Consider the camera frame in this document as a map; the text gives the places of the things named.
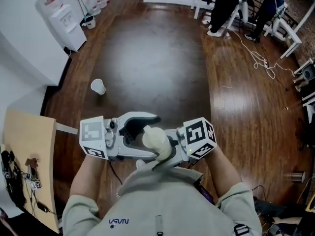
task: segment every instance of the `extension cord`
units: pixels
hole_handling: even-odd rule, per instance
[[[282,70],[290,70],[291,72],[294,72],[294,71],[291,70],[291,69],[288,69],[288,68],[287,68],[287,69],[284,69],[284,68],[282,68],[278,63],[275,63],[274,66],[268,67],[268,61],[265,59],[265,57],[263,57],[262,55],[260,55],[258,52],[253,52],[253,51],[251,51],[250,49],[248,49],[248,47],[243,44],[243,41],[242,41],[241,37],[240,37],[234,30],[228,29],[228,28],[226,28],[226,27],[224,27],[224,26],[222,26],[222,27],[225,28],[225,29],[227,29],[227,30],[231,30],[232,32],[234,32],[234,33],[238,36],[238,38],[241,40],[241,44],[247,49],[247,51],[251,54],[253,60],[255,61],[255,64],[253,65],[255,69],[258,69],[258,66],[259,66],[259,65],[262,66],[262,67],[264,67],[264,68],[266,69],[266,72],[267,72],[268,76],[269,76],[271,79],[273,79],[273,80],[275,79],[276,74],[275,74],[275,72],[272,70],[272,68],[275,68],[276,65],[277,65],[278,67],[280,67]]]

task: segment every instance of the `brick wall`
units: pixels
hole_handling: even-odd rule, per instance
[[[288,4],[289,15],[298,23],[311,7],[313,0],[285,0]],[[302,40],[302,45],[294,52],[299,64],[308,58],[315,57],[315,11],[307,22],[299,29],[297,35]]]

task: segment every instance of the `person wearing nasa shirt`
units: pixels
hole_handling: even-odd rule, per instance
[[[219,197],[213,205],[196,187],[202,174],[180,167],[153,172],[137,161],[105,217],[96,200],[105,160],[86,156],[63,211],[65,236],[260,236],[252,191],[217,146],[205,156]]]

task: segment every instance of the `cup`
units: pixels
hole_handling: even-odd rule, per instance
[[[105,94],[106,88],[104,87],[103,81],[101,79],[93,80],[91,83],[91,89],[97,92],[99,95]]]

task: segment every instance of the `shoe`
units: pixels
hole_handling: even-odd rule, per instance
[[[207,32],[207,34],[209,35],[209,36],[212,36],[212,37],[221,37],[221,35],[222,35],[222,33],[221,32],[219,32],[219,31],[217,31],[217,32],[211,32],[211,31],[208,31]]]
[[[252,38],[249,34],[244,34],[244,37],[247,38],[247,39],[250,40],[250,41],[256,42],[256,39],[255,39],[255,38]]]
[[[139,169],[145,164],[146,164],[145,161],[143,161],[141,159],[138,159],[137,162],[136,162],[136,167],[137,167],[137,169]]]

